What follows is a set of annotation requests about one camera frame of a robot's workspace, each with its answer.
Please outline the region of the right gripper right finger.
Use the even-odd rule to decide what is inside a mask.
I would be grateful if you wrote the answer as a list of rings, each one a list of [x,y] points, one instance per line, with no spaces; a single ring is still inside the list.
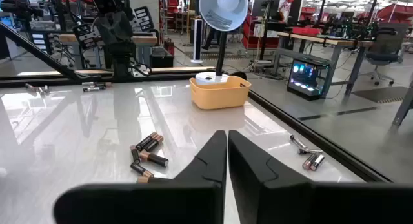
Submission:
[[[413,186],[312,181],[235,130],[228,160],[241,224],[413,224]]]

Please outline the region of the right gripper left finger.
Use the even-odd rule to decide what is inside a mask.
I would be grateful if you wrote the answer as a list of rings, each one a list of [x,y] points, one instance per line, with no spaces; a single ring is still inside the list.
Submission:
[[[218,130],[167,183],[71,188],[54,204],[57,224],[223,224],[227,136]]]

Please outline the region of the yellow plastic bin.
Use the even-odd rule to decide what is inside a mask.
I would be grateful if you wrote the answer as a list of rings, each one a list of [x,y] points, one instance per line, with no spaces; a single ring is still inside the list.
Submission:
[[[192,101],[203,110],[243,106],[252,84],[241,77],[230,76],[226,83],[200,85],[190,79]]]

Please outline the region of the black box white labels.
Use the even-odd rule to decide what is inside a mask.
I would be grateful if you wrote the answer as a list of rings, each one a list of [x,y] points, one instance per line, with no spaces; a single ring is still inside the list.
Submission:
[[[46,34],[31,34],[33,44],[43,52],[50,53],[50,43]]]
[[[142,6],[134,9],[135,18],[133,18],[131,24],[134,31],[137,32],[150,32],[154,29],[154,22],[150,15],[149,9],[146,6]]]
[[[83,50],[95,48],[98,45],[103,45],[103,39],[94,25],[88,23],[73,27],[73,33]]]

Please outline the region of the wooden workbench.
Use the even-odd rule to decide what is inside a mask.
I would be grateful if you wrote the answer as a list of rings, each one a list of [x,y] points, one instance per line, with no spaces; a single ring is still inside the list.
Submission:
[[[79,41],[77,40],[74,34],[59,34],[59,40],[63,45],[72,46],[73,55],[74,55],[74,65],[77,69],[84,70],[86,68],[86,59],[83,56],[83,49],[80,46]],[[140,53],[143,58],[149,57],[149,53],[146,50],[149,50],[151,46],[158,44],[158,38],[156,36],[133,36],[132,41],[136,47],[142,47],[144,52]],[[92,50],[94,51],[95,61],[93,64],[95,68],[101,68],[101,54],[100,46],[104,45],[104,42],[98,38],[95,41],[97,46],[93,46]]]

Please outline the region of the black computer tower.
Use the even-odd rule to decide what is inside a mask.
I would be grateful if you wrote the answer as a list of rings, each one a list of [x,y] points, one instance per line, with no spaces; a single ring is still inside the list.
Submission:
[[[174,56],[163,47],[152,47],[150,66],[152,68],[172,68],[174,66]]]

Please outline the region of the white tower fan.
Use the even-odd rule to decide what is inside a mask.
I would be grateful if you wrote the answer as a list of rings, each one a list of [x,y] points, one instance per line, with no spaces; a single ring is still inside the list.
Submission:
[[[202,41],[203,21],[201,19],[194,20],[194,51],[192,63],[200,64],[201,60],[201,41]]]

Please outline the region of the white desk lamp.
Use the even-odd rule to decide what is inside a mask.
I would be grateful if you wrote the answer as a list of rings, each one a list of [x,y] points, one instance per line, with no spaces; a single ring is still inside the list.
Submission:
[[[196,82],[199,85],[225,84],[229,79],[223,73],[227,36],[246,19],[248,0],[199,0],[199,11],[208,26],[220,32],[221,37],[215,72],[198,73]]]

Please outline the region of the computer tower colourful lights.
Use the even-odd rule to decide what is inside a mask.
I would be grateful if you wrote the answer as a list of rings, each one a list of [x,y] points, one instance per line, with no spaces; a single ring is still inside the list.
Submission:
[[[287,91],[309,101],[320,99],[325,80],[322,73],[326,72],[329,66],[328,61],[313,57],[293,58]]]

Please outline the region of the red storage rack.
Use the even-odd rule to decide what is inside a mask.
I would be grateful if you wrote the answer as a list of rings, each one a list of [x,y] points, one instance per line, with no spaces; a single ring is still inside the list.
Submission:
[[[277,48],[278,46],[278,31],[282,31],[286,27],[284,23],[269,21],[267,25],[267,38],[265,48]],[[247,49],[256,49],[262,45],[262,40],[258,35],[261,32],[261,21],[250,14],[247,15],[242,24],[242,44]]]

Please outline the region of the black monitor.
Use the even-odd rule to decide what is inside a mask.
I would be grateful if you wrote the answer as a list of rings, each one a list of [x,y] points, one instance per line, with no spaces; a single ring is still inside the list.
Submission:
[[[263,17],[267,7],[270,17],[275,17],[278,14],[278,5],[280,0],[254,0],[252,3],[252,16]]]

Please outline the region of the black floor mat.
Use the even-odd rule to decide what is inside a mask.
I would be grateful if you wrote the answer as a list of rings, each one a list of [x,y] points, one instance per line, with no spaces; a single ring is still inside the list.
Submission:
[[[375,103],[393,103],[402,101],[408,88],[406,87],[385,87],[371,90],[358,90],[352,94],[373,101]]]

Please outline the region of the grey office chair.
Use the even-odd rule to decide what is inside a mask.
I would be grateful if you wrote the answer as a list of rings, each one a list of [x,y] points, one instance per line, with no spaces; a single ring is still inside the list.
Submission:
[[[365,59],[375,67],[373,71],[364,73],[370,76],[376,86],[382,80],[387,80],[389,85],[394,84],[394,79],[378,72],[378,68],[399,61],[399,51],[407,30],[407,23],[377,23],[376,31],[372,34],[373,44],[365,54]]]

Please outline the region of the black diagonal frame strut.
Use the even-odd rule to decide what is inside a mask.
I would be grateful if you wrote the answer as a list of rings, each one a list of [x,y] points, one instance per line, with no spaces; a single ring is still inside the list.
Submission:
[[[61,75],[72,79],[80,80],[79,75],[70,70],[67,66],[62,65],[60,62],[56,61],[53,57],[44,53],[40,48],[36,47],[31,41],[25,39],[20,34],[14,32],[11,28],[0,22],[0,35],[11,39],[14,43],[17,43],[19,46],[23,47],[26,51],[30,52],[36,58],[40,59],[42,62],[46,63],[48,66],[59,72]]]

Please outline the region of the wooden desk grey frame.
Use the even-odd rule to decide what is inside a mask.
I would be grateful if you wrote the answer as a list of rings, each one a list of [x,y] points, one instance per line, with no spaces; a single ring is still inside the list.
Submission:
[[[407,90],[407,93],[405,97],[403,98],[398,111],[396,112],[396,115],[394,117],[392,124],[395,126],[400,126],[403,120],[406,118],[406,115],[408,114],[408,112],[412,109],[413,109],[413,82],[411,82]]]
[[[284,55],[284,56],[288,56],[291,58],[295,58],[297,56],[304,55],[303,52],[304,52],[305,44],[307,41],[309,43],[322,43],[323,46],[325,45],[334,46],[333,54],[330,59],[330,62],[331,62],[330,68],[327,72],[325,83],[323,85],[323,89],[321,93],[321,97],[323,99],[327,98],[327,94],[328,94],[330,87],[335,86],[335,85],[346,85],[345,95],[346,96],[351,95],[352,89],[354,88],[354,85],[358,78],[362,62],[365,58],[367,49],[373,45],[373,41],[371,40],[360,40],[359,41],[359,40],[352,40],[352,39],[308,36],[308,35],[303,35],[303,34],[293,34],[289,32],[278,32],[277,34],[279,37],[279,42],[278,42],[278,47],[276,48],[275,53],[274,53],[274,60],[273,60],[274,65],[272,69],[272,71],[275,73],[278,73],[280,56]],[[286,43],[287,40],[290,40],[290,39],[301,40],[299,52],[284,49],[284,44]],[[339,60],[341,51],[344,48],[359,48],[357,58],[354,62],[354,65],[352,67],[352,71],[348,77],[348,80],[333,82],[332,78],[337,68],[337,62]]]

